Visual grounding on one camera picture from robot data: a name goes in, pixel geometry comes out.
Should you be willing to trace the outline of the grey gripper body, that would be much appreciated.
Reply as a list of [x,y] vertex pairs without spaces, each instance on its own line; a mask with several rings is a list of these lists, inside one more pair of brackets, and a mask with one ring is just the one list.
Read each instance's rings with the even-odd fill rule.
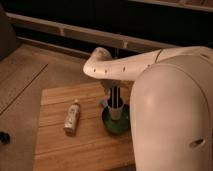
[[110,79],[102,79],[101,85],[105,89],[113,88],[113,87],[127,87],[127,84],[120,80],[110,80]]

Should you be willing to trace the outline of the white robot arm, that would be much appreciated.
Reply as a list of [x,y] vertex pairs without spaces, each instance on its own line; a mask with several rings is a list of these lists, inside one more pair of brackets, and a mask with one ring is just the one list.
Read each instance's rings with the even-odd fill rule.
[[137,171],[213,171],[212,48],[168,48],[122,59],[97,48],[83,71],[96,79],[133,83]]

